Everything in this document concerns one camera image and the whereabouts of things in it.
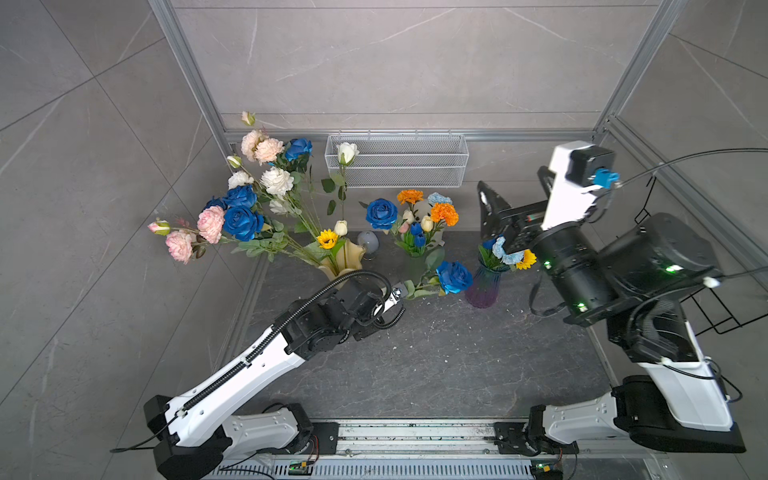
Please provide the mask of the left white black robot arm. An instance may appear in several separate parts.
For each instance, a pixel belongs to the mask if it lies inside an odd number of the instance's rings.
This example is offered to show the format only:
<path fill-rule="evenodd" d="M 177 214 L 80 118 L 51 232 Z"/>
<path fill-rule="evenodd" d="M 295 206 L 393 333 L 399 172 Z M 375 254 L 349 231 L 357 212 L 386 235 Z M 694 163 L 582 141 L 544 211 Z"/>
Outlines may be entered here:
<path fill-rule="evenodd" d="M 314 426 L 297 403 L 241 415 L 239 409 L 286 373 L 319 353 L 394 326 L 383 316 L 408 294 L 382 274 L 357 270 L 305 300 L 292 302 L 241 354 L 189 391 L 157 395 L 144 405 L 157 439 L 153 456 L 166 479 L 201 479 L 237 457 L 293 454 L 318 445 Z"/>

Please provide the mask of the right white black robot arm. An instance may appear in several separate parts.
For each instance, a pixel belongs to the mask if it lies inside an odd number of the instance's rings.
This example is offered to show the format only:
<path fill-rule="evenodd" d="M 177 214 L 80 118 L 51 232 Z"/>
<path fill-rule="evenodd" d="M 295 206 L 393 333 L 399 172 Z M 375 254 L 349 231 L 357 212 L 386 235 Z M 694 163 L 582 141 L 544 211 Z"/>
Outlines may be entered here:
<path fill-rule="evenodd" d="M 501 452 L 575 454 L 582 440 L 613 438 L 661 452 L 745 451 L 729 409 L 739 391 L 702 353 L 681 306 L 723 279 L 708 241 L 659 213 L 596 250 L 577 222 L 543 230 L 544 203 L 514 208 L 485 183 L 477 193 L 482 238 L 500 240 L 503 253 L 528 248 L 538 279 L 559 293 L 546 315 L 581 327 L 603 323 L 641 368 L 595 399 L 537 405 L 523 423 L 497 424 Z"/>

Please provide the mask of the yellow wavy glass vase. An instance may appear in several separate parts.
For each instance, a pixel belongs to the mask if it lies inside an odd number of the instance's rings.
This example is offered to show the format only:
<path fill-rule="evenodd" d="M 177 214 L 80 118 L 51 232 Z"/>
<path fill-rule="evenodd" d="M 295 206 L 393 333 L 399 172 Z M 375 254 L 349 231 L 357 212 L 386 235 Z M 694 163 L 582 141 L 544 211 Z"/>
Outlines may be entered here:
<path fill-rule="evenodd" d="M 362 260 L 366 250 L 364 247 L 342 239 L 332 250 L 332 255 L 323 258 L 320 261 L 318 269 L 323 272 L 329 280 L 334 280 L 339 276 L 352 271 L 362 269 Z"/>

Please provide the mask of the blue rose picked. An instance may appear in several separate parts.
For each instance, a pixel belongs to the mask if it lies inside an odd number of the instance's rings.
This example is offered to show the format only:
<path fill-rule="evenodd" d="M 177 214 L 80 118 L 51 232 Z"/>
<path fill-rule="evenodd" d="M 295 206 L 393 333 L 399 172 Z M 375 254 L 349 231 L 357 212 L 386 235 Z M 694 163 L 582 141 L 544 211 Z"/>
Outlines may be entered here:
<path fill-rule="evenodd" d="M 406 297 L 408 300 L 459 294 L 466 291 L 473 283 L 472 273 L 462 263 L 446 260 L 446 249 L 443 246 L 405 249 L 404 252 L 413 256 L 424 255 L 427 266 L 420 284 L 403 282 L 408 289 Z"/>
<path fill-rule="evenodd" d="M 262 231 L 264 217 L 244 206 L 230 207 L 224 215 L 223 230 L 240 242 L 248 242 Z"/>

